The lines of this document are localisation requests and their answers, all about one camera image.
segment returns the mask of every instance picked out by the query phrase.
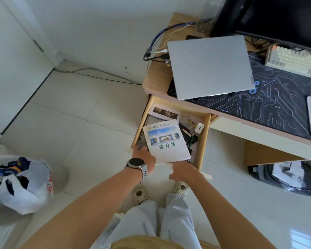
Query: white wall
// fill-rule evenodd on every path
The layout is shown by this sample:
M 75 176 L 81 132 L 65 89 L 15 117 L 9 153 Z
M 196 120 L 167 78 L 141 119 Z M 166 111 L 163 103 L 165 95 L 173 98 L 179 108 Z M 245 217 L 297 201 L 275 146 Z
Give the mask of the white wall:
M 25 1 L 63 58 L 136 81 L 142 81 L 147 71 L 147 63 L 142 60 L 145 50 L 168 25 L 173 12 L 200 16 L 205 3 L 205 0 Z M 211 12 L 218 9 L 219 0 L 208 3 L 213 3 Z

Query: door hinge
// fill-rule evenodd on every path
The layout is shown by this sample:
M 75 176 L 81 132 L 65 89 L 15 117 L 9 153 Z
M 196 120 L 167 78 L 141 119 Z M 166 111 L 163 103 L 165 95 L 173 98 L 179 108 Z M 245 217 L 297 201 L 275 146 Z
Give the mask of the door hinge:
M 43 48 L 41 48 L 41 46 L 37 43 L 36 40 L 33 40 L 33 42 L 36 44 L 36 46 L 39 48 L 41 52 L 44 52 Z

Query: laptop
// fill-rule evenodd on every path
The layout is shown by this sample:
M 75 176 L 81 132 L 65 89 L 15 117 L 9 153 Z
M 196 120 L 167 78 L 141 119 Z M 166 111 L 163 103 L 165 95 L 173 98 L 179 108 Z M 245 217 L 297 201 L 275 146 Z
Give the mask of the laptop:
M 178 100 L 255 88 L 244 36 L 167 44 Z

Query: desk mat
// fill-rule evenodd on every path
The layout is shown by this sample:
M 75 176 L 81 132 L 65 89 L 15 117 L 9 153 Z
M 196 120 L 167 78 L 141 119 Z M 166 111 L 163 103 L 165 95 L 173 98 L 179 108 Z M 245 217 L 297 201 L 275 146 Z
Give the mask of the desk mat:
M 265 58 L 254 52 L 248 55 L 255 89 L 187 101 L 311 140 L 311 78 L 265 66 Z M 176 98 L 173 79 L 167 93 Z

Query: foot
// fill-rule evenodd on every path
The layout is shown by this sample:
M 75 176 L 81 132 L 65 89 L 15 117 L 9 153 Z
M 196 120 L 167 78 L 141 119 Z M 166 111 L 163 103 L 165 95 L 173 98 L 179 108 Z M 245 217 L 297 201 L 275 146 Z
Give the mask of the foot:
M 140 205 L 145 200 L 149 200 L 148 193 L 142 185 L 139 185 L 139 187 L 134 190 L 133 196 L 136 205 Z
M 188 189 L 189 189 L 189 186 L 186 183 L 176 182 L 174 184 L 172 193 L 178 193 L 181 195 L 181 197 L 184 198 L 187 194 Z

